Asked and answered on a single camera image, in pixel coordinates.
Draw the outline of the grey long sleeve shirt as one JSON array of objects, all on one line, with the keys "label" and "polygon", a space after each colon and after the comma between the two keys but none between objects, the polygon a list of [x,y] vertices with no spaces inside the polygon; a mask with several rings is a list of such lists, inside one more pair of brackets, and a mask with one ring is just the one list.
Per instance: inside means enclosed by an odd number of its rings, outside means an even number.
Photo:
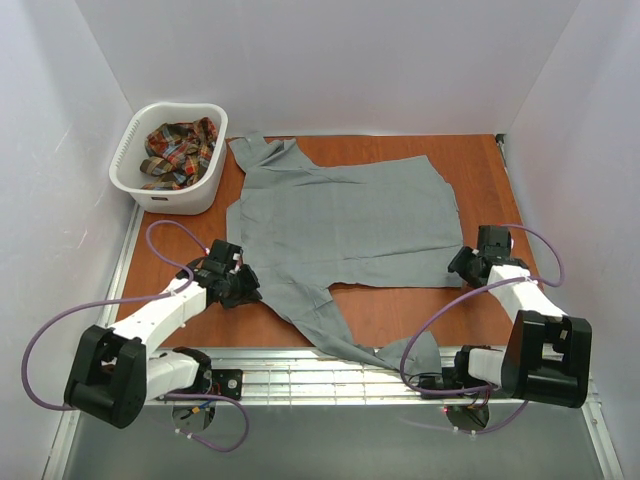
[{"label": "grey long sleeve shirt", "polygon": [[230,144],[245,175],[227,210],[263,302],[326,354],[409,374],[440,364],[429,334],[381,348],[357,343],[330,287],[445,288],[463,244],[452,187],[425,156],[320,167],[293,140]]}]

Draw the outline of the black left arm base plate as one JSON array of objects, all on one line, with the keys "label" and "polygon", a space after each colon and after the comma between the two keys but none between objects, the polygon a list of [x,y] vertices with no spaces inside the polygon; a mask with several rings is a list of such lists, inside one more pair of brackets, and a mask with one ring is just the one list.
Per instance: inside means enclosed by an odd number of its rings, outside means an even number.
[{"label": "black left arm base plate", "polygon": [[241,369],[213,369],[204,374],[204,392],[233,400],[242,398],[244,372]]}]

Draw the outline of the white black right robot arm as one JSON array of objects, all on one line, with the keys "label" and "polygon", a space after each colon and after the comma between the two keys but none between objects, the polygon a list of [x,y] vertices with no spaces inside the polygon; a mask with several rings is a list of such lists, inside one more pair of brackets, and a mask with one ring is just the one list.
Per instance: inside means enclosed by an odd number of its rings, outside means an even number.
[{"label": "white black right robot arm", "polygon": [[490,384],[511,398],[579,408],[588,393],[591,325],[554,305],[512,247],[507,225],[482,225],[476,246],[463,247],[448,266],[475,292],[493,295],[512,322],[503,350],[463,346],[451,377],[464,388]]}]

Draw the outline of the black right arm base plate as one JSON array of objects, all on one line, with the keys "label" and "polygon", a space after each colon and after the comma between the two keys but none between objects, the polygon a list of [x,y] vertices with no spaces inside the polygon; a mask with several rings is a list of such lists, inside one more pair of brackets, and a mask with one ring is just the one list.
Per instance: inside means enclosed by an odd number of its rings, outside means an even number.
[{"label": "black right arm base plate", "polygon": [[[462,381],[458,378],[453,368],[444,368],[436,372],[422,372],[410,375],[409,382],[418,388],[428,390],[460,390],[465,388],[487,386],[482,380],[471,378],[468,381]],[[492,387],[488,392],[472,392],[456,394],[456,397],[471,397],[477,400],[480,396],[488,394],[490,397],[507,398],[507,395],[498,387]]]}]

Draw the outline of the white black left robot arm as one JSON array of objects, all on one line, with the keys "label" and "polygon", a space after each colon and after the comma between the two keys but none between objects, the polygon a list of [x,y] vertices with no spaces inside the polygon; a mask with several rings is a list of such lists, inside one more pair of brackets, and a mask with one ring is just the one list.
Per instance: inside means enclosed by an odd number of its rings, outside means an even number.
[{"label": "white black left robot arm", "polygon": [[203,352],[159,347],[188,320],[214,303],[225,309],[260,300],[259,280],[242,260],[240,246],[213,242],[158,296],[108,328],[81,336],[64,390],[67,405],[117,428],[129,426],[145,402],[166,394],[207,394],[212,362]]}]

